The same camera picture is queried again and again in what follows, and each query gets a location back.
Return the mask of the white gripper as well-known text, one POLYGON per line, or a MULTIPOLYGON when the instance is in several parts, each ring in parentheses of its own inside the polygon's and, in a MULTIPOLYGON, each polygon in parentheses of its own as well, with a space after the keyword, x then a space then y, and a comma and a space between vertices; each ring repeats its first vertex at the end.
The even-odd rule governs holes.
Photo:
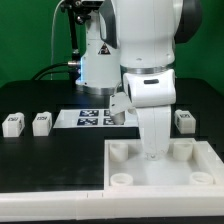
POLYGON ((125 113, 136 111, 140 139, 148 160, 162 158, 169 149, 171 105, 176 102, 175 72, 123 76, 124 92, 110 96, 109 114, 116 125, 123 125, 125 113))

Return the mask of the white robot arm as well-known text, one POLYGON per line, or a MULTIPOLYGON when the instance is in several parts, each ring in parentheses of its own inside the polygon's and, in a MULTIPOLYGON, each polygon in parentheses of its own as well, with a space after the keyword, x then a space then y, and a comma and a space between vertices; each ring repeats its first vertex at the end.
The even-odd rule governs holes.
POLYGON ((108 95, 116 124, 136 112, 146 157, 163 157, 176 101, 175 46, 199 29, 200 0, 80 0, 75 8, 86 25, 78 88, 108 95))

